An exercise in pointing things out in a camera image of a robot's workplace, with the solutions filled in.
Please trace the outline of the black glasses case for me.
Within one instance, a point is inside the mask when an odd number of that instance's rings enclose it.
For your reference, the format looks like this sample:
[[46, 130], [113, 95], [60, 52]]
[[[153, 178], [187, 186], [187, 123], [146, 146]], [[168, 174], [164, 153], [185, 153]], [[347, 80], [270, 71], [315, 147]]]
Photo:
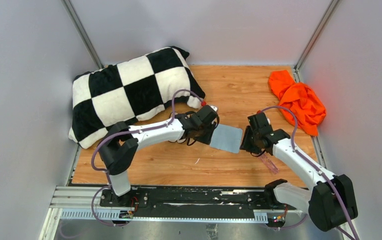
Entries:
[[177, 143], [179, 143], [179, 144], [182, 144], [182, 143], [184, 143], [184, 142], [186, 142], [186, 139], [185, 138], [182, 138], [182, 139], [179, 139], [179, 140], [177, 140], [176, 141]]

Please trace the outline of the light blue cleaning cloth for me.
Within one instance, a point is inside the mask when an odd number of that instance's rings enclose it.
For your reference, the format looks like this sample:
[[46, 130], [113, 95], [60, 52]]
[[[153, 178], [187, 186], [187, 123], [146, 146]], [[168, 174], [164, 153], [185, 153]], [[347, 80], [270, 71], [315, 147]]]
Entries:
[[238, 154], [243, 130], [241, 128], [219, 124], [213, 132], [209, 146], [214, 149]]

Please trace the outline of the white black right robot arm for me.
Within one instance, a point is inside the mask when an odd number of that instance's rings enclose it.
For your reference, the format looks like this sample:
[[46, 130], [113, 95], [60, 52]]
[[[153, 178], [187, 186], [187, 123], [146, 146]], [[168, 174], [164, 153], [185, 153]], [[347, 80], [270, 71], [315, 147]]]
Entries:
[[240, 148], [252, 154], [268, 153], [286, 164], [305, 183], [306, 189], [278, 179], [267, 185], [264, 202], [271, 209], [290, 205], [306, 213], [314, 225], [327, 232], [358, 217], [351, 179], [319, 165], [282, 129], [274, 130], [265, 113], [248, 117]]

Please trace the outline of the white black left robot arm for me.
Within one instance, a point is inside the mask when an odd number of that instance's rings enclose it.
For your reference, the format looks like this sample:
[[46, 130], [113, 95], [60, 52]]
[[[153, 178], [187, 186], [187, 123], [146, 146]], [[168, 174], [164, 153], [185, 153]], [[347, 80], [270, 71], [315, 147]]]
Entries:
[[116, 123], [96, 150], [105, 165], [114, 202], [121, 207], [131, 203], [127, 170], [137, 151], [162, 142], [186, 143], [188, 146], [201, 142], [209, 145], [219, 122], [217, 107], [205, 105], [198, 111], [176, 113], [165, 121], [152, 124]]

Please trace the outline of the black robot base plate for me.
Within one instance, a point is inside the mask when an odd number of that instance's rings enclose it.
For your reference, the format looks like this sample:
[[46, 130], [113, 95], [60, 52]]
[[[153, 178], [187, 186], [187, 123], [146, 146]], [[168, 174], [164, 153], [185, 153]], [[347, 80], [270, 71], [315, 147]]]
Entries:
[[220, 220], [266, 222], [261, 213], [283, 215], [294, 207], [273, 203], [263, 187], [141, 186], [117, 196], [104, 187], [92, 198], [92, 210], [114, 208], [117, 219]]

